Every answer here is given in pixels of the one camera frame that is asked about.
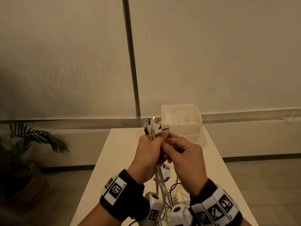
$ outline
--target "round button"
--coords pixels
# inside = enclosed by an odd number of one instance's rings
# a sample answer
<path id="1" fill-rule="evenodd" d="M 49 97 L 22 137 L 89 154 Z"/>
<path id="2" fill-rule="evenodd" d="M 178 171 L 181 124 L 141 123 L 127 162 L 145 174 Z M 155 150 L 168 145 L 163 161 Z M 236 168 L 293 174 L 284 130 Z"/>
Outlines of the round button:
<path id="1" fill-rule="evenodd" d="M 180 211 L 180 209 L 181 209 L 181 207 L 176 207 L 173 211 L 174 211 L 174 213 L 176 213 L 176 212 Z"/>
<path id="2" fill-rule="evenodd" d="M 159 197 L 156 194 L 152 194 L 152 197 L 155 199 L 159 199 Z"/>

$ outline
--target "floor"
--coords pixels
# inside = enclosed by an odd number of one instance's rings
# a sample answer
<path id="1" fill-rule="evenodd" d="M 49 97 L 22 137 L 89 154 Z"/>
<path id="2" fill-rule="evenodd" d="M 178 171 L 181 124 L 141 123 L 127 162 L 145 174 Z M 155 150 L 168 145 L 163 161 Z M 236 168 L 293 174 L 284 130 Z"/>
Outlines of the floor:
<path id="1" fill-rule="evenodd" d="M 301 159 L 226 163 L 260 226 L 301 225 Z M 24 220 L 69 226 L 92 171 L 47 174 L 50 192 Z"/>

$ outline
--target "bundle of cables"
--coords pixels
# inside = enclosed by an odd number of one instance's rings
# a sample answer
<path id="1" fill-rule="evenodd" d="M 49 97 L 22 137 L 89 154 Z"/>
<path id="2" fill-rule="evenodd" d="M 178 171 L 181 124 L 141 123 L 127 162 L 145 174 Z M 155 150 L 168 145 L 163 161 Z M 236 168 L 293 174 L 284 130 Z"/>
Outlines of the bundle of cables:
<path id="1" fill-rule="evenodd" d="M 156 135 L 164 132 L 166 129 L 168 129 L 168 128 L 161 127 L 160 119 L 156 119 L 155 117 L 152 117 L 149 119 L 148 126 L 144 128 L 144 131 L 145 131 L 146 136 L 150 140 L 153 140 L 156 137 Z M 163 207 L 162 207 L 162 211 L 161 211 L 161 217 L 158 218 L 157 225 L 162 226 L 163 220 L 166 221 L 166 225 L 169 225 L 168 215 L 169 215 L 170 211 L 172 210 L 173 206 L 177 205 L 177 204 L 189 205 L 189 201 L 179 201 L 176 195 L 172 196 L 172 191 L 176 188 L 177 185 L 181 185 L 181 183 L 179 183 L 179 180 L 177 177 L 175 184 L 173 184 L 171 186 L 171 189 L 168 191 L 165 186 L 162 170 L 159 165 L 155 166 L 155 180 L 156 180 L 156 193 L 157 193 L 157 195 L 159 194 L 159 188 L 160 188 L 162 199 L 163 199 Z"/>

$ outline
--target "hand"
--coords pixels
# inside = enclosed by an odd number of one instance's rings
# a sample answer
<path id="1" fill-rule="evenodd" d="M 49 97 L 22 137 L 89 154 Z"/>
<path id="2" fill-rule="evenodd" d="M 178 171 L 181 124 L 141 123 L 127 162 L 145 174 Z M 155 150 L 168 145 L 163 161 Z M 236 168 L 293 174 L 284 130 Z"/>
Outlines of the hand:
<path id="1" fill-rule="evenodd" d="M 174 147 L 183 148 L 183 152 L 176 151 Z M 173 161 L 183 188 L 190 195 L 197 196 L 208 180 L 201 146 L 190 143 L 184 137 L 175 137 L 166 138 L 162 150 Z"/>
<path id="2" fill-rule="evenodd" d="M 168 135 L 169 129 L 156 135 L 153 141 L 150 141 L 146 135 L 139 138 L 135 158 L 127 169 L 127 172 L 139 184 L 143 184 L 153 177 L 156 164 L 161 165 L 166 161 L 167 156 L 164 155 L 164 152 L 160 152 L 160 147 Z"/>

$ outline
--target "white table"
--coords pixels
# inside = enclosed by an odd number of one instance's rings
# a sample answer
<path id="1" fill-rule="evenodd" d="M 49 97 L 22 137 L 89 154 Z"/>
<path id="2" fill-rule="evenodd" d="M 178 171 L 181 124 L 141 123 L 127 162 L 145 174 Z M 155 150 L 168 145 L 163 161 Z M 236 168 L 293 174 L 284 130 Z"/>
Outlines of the white table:
<path id="1" fill-rule="evenodd" d="M 139 137 L 143 134 L 143 128 L 111 129 L 70 226 L 77 226 L 97 205 L 101 196 L 100 191 L 111 176 L 117 175 L 121 170 L 130 166 L 135 156 Z M 243 217 L 250 224 L 258 226 L 205 127 L 202 127 L 198 144 L 203 148 L 208 177 L 227 191 L 238 204 Z M 166 182 L 167 189 L 176 180 L 173 164 L 170 164 L 170 168 L 172 175 Z M 156 185 L 153 180 L 145 183 L 145 193 L 149 191 L 156 192 Z M 132 219 L 127 218 L 122 225 L 127 226 L 132 221 Z"/>

